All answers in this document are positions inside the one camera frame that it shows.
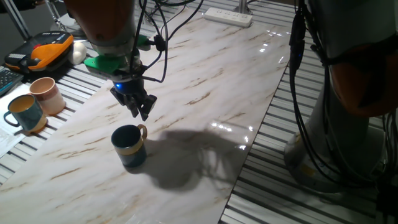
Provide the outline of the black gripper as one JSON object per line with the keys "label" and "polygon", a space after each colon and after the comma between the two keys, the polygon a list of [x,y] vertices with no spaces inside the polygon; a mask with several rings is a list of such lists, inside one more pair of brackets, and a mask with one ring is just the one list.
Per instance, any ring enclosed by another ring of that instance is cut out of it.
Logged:
{"label": "black gripper", "polygon": [[127,107],[134,118],[140,113],[143,121],[147,120],[157,101],[156,96],[147,95],[144,80],[141,78],[128,82],[114,82],[110,92],[120,105]]}

